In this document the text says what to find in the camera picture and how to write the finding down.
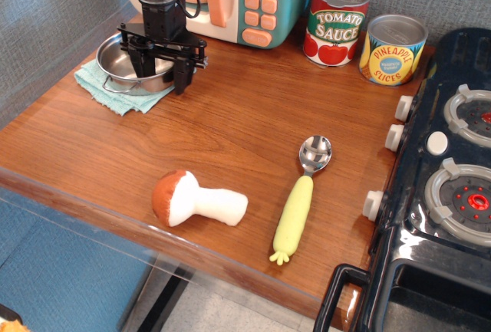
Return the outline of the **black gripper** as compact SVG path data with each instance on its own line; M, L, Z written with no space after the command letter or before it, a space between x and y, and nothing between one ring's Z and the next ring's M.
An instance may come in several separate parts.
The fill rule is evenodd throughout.
M155 60L173 62L173 85L177 95L192 83L195 67L205 68L206 42L186 29L181 0L139 0L143 22L121 24L121 49L127 51L137 77L155 74Z

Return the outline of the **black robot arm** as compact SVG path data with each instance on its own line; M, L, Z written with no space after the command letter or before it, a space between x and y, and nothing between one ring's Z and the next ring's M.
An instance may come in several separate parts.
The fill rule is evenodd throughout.
M138 0L141 24L120 25L121 49L129 54L137 77L153 77L156 60L173 62L173 85L182 94L197 67L205 68L206 42L186 29L185 0Z

